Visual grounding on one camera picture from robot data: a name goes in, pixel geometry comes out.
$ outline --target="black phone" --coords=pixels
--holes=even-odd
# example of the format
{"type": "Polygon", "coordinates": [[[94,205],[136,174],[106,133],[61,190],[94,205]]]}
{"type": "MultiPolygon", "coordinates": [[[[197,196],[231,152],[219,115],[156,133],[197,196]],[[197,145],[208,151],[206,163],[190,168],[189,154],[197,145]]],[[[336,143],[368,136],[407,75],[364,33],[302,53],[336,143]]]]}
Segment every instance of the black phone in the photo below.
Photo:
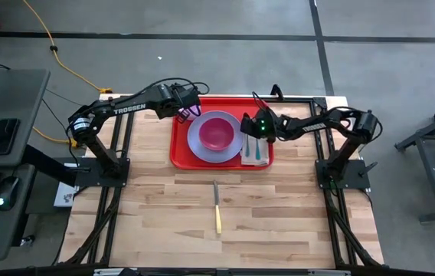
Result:
{"type": "Polygon", "coordinates": [[[17,135],[19,119],[0,120],[0,155],[8,155],[17,135]]]}

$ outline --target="gray floor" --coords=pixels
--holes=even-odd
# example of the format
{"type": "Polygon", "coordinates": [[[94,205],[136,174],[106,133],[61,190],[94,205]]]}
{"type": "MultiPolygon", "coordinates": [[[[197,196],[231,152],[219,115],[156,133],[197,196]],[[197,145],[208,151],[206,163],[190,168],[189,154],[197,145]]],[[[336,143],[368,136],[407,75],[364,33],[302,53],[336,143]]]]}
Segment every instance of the gray floor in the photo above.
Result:
{"type": "MultiPolygon", "coordinates": [[[[31,0],[52,31],[158,34],[313,35],[307,0],[31,0]]],[[[435,0],[317,0],[324,35],[435,37],[435,0]]],[[[5,30],[40,31],[19,0],[0,0],[5,30]]],[[[278,83],[286,94],[325,95],[315,42],[57,39],[62,60],[100,86],[131,93],[151,81],[181,76],[211,85],[213,94],[265,94],[278,83]]],[[[0,38],[0,63],[46,67],[49,88],[80,103],[97,92],[59,68],[42,38],[0,38]]],[[[435,223],[417,217],[435,201],[415,149],[393,144],[430,122],[435,112],[435,44],[325,45],[335,95],[372,109],[384,124],[381,138],[362,155],[378,161],[370,172],[374,214],[387,265],[435,271],[435,223]]],[[[46,93],[64,120],[77,106],[46,93]]],[[[41,108],[36,126],[63,137],[41,108]]],[[[52,156],[67,149],[32,134],[31,144],[52,156]]],[[[0,268],[50,265],[67,214],[39,216],[32,248],[12,251],[0,268]]]]}

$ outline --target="lavender plate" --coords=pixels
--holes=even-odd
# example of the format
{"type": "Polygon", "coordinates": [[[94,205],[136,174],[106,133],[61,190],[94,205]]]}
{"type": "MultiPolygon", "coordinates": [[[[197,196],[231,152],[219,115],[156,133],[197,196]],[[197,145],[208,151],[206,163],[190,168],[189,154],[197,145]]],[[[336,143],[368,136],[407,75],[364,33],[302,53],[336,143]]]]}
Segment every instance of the lavender plate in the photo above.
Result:
{"type": "Polygon", "coordinates": [[[190,150],[199,158],[209,163],[223,163],[235,157],[243,146],[244,135],[240,131],[240,121],[224,111],[209,111],[195,118],[187,132],[187,143],[190,150]],[[221,118],[233,127],[234,138],[228,148],[214,151],[206,148],[199,140],[199,130],[207,120],[221,118]]]}

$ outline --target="butcher block tabletop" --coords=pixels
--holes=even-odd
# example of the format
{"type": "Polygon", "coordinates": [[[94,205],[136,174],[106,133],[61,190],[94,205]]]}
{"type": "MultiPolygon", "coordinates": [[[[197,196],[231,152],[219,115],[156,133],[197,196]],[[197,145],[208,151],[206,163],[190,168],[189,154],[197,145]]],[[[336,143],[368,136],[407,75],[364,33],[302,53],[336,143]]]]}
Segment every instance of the butcher block tabletop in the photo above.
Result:
{"type": "MultiPolygon", "coordinates": [[[[344,97],[326,100],[328,108],[347,105],[344,97]]],[[[311,116],[309,105],[304,103],[270,106],[277,114],[311,116]]],[[[115,118],[106,121],[99,133],[107,148],[114,122],[115,118]]],[[[125,125],[124,118],[119,148],[125,125]]],[[[128,152],[131,169],[121,196],[111,267],[335,267],[325,200],[316,184],[314,162],[318,157],[312,133],[294,141],[275,142],[275,160],[264,170],[194,171],[172,165],[171,131],[171,118],[159,120],[152,110],[136,113],[128,152]],[[218,183],[221,199],[221,235],[216,234],[213,180],[218,183]]],[[[339,148],[345,138],[335,130],[333,136],[339,148]]],[[[75,198],[59,261],[71,257],[93,229],[100,190],[90,187],[75,198]]],[[[366,195],[345,190],[345,201],[352,231],[371,256],[382,263],[366,195]]],[[[342,257],[348,261],[340,233],[342,257]]],[[[97,260],[103,252],[105,235],[106,229],[97,260]]]]}

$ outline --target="gray desk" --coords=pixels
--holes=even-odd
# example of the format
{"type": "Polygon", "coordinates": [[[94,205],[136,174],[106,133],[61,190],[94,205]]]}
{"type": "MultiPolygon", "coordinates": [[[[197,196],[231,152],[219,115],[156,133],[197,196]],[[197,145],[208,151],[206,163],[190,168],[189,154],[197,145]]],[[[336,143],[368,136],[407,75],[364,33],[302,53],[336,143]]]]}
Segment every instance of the gray desk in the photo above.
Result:
{"type": "MultiPolygon", "coordinates": [[[[0,119],[18,118],[21,121],[11,153],[0,156],[0,180],[10,176],[14,168],[24,161],[26,148],[34,150],[27,147],[27,141],[49,75],[46,70],[0,70],[0,119]]],[[[35,173],[35,167],[26,164],[19,166],[15,172],[21,179],[17,202],[13,209],[0,211],[0,260],[6,257],[13,243],[19,242],[23,235],[27,220],[25,209],[35,173]]]]}
{"type": "Polygon", "coordinates": [[[0,70],[0,119],[20,119],[14,145],[10,154],[0,156],[0,166],[21,162],[49,75],[46,70],[0,70]]]}

